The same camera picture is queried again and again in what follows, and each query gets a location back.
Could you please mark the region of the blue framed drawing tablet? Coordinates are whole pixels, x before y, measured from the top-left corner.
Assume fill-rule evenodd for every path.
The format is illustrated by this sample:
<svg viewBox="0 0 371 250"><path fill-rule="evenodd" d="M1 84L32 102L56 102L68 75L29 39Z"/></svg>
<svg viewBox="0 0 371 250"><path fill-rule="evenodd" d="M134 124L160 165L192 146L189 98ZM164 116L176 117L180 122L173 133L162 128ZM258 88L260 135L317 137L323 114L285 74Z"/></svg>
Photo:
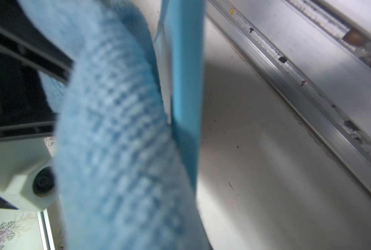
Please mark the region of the blue framed drawing tablet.
<svg viewBox="0 0 371 250"><path fill-rule="evenodd" d="M197 188L204 95L204 1L162 1L153 39L164 109Z"/></svg>

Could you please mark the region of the light blue microfiber cloth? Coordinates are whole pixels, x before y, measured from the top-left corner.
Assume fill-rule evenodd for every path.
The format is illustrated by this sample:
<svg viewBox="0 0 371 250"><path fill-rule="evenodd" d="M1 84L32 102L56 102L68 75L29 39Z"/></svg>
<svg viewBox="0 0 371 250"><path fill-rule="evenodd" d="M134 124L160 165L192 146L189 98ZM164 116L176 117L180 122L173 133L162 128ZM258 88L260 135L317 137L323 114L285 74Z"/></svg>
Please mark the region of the light blue microfiber cloth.
<svg viewBox="0 0 371 250"><path fill-rule="evenodd" d="M69 249L208 250L141 11L130 1L20 6L73 60L54 158Z"/></svg>

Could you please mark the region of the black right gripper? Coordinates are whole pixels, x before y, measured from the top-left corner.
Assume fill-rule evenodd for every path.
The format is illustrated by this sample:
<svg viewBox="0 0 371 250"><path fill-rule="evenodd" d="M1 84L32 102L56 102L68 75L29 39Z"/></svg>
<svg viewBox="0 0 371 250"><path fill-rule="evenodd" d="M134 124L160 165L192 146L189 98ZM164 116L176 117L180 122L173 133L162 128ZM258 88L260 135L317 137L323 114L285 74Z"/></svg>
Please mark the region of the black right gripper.
<svg viewBox="0 0 371 250"><path fill-rule="evenodd" d="M39 73L67 83L72 61L25 16L17 1L0 1L0 141L51 135L56 115Z"/></svg>

